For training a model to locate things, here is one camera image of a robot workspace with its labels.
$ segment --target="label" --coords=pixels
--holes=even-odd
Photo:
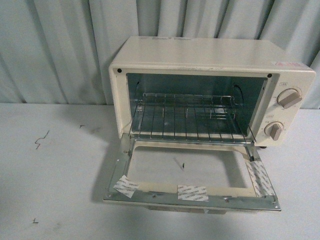
[[[262,161],[247,162],[246,167],[257,197],[276,195]]]
[[[178,200],[208,202],[209,197],[205,186],[178,185]]]
[[[287,62],[287,61],[273,61],[274,65],[279,67],[295,67],[295,68],[307,68],[308,66],[302,62]]]
[[[286,87],[286,86],[288,86],[288,83],[285,82],[285,81],[281,81],[281,82],[279,83],[279,86],[280,86],[280,87]]]
[[[139,188],[139,185],[130,181],[126,175],[123,175],[113,186],[115,190],[126,195],[128,198],[132,198],[132,195]]]

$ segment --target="control knob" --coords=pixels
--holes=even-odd
[[[277,141],[283,130],[284,130],[284,125],[279,121],[274,121],[269,123],[264,128],[264,133],[267,136],[270,136],[274,141]]]
[[[297,104],[302,100],[299,92],[293,88],[289,88],[281,92],[277,98],[278,104],[280,104],[284,109],[288,109],[291,106]]]

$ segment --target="oven cavity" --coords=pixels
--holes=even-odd
[[[250,122],[266,80],[128,73],[129,134],[155,140],[251,142]]]

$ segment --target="sticker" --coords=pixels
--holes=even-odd
[[[153,36],[153,40],[169,40],[172,39],[172,37],[166,37],[166,36]]]
[[[205,186],[178,185],[178,200],[208,202],[209,197]]]
[[[307,68],[308,66],[302,62],[287,62],[287,61],[273,61],[274,65],[279,67],[295,67],[295,68]]]
[[[276,195],[262,161],[247,162],[246,167],[257,197]]]
[[[174,40],[195,40],[195,37],[174,37]]]
[[[135,191],[139,188],[139,185],[130,181],[126,175],[123,175],[119,181],[113,186],[115,190],[131,198]]]

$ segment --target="tape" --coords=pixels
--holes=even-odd
[[[257,197],[276,195],[262,161],[247,162],[246,167]]]
[[[115,190],[126,195],[128,198],[132,198],[132,195],[139,188],[139,185],[133,181],[130,181],[126,175],[123,175],[113,186]]]
[[[208,202],[209,197],[205,186],[178,185],[178,200]]]

